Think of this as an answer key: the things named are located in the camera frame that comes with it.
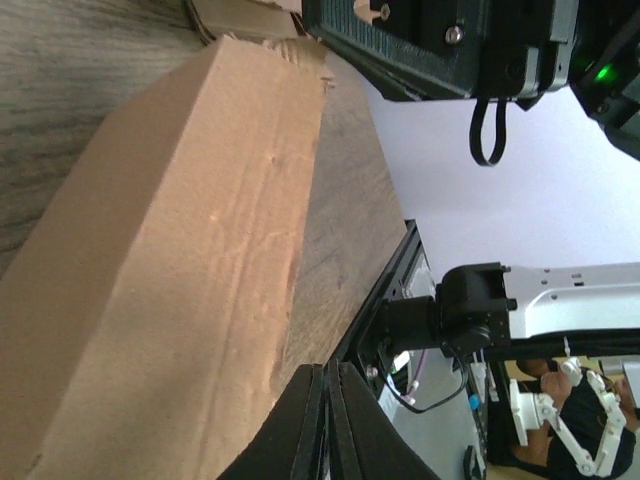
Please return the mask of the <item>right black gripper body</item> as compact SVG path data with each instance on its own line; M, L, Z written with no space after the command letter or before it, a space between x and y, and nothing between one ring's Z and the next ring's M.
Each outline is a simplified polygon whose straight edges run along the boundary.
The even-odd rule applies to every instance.
M305 1L305 29L396 101L534 102L568 82L576 1Z

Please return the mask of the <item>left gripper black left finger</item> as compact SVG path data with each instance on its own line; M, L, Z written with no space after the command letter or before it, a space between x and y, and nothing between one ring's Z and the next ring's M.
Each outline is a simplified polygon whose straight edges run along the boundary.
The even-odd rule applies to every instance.
M301 365L253 440L219 477L319 479L323 474L324 427L323 367Z

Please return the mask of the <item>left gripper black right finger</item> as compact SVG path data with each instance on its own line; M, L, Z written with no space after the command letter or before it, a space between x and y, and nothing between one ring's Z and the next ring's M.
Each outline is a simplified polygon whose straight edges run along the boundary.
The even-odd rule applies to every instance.
M328 365L329 471L332 479L436 479L406 444L350 363Z

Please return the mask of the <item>cardboard box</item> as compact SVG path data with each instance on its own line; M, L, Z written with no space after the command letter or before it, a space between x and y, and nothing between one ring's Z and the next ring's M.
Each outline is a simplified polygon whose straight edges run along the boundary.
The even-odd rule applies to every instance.
M213 479L279 394L331 74L223 36L107 116L1 281L5 479Z

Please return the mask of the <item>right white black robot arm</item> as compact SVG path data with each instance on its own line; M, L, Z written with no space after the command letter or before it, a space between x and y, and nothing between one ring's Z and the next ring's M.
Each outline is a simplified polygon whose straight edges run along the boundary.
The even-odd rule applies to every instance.
M469 150L494 167L509 104L569 89L608 141L639 154L635 1L306 1L305 29L394 102L471 100ZM446 273L433 297L378 300L346 336L362 362L441 348L467 357L550 356L565 342L637 352L635 264L534 269L484 263Z

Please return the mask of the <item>stack of flat cardboard blanks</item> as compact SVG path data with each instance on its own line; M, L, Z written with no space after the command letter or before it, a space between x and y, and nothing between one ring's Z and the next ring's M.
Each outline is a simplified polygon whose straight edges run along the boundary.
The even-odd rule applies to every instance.
M304 36L299 4L285 1L193 0L184 2L203 44L220 36L261 43Z

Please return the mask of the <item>grey metal base plate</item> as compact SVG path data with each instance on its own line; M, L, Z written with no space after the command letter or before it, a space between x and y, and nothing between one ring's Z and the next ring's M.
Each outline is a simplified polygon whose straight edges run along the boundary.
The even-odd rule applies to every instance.
M378 404L406 444L442 479L484 479L477 402L460 390L461 370L439 350L394 361Z

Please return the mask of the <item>black aluminium frame rail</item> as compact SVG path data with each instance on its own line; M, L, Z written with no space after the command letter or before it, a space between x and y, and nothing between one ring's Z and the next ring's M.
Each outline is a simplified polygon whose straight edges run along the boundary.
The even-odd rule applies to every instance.
M378 339L383 307L387 303L435 294L429 261L417 222L405 222L406 233L378 280L351 321L331 360L353 364L376 398L385 388L382 374L391 373L393 361L379 356Z

